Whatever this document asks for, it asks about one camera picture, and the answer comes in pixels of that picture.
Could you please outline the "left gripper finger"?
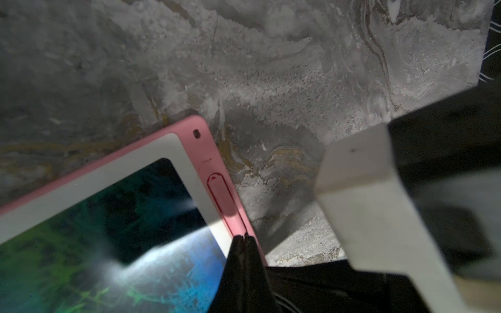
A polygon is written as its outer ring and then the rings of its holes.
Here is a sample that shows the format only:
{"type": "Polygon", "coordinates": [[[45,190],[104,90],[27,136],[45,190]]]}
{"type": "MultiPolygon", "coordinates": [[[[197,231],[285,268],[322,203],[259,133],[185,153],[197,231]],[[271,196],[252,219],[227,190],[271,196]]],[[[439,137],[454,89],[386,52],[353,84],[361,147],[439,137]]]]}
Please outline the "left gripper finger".
{"type": "Polygon", "coordinates": [[[279,312],[254,237],[232,240],[218,291],[208,312],[279,312]]]}

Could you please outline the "pink LCD writing tablet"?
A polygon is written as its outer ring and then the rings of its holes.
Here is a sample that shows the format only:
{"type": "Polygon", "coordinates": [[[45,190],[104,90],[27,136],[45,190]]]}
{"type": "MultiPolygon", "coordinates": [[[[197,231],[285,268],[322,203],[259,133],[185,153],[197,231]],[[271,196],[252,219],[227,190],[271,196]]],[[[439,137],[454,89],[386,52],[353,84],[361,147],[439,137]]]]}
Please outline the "pink LCD writing tablet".
{"type": "Polygon", "coordinates": [[[189,116],[1,208],[2,312],[205,312],[254,235],[189,116]]]}

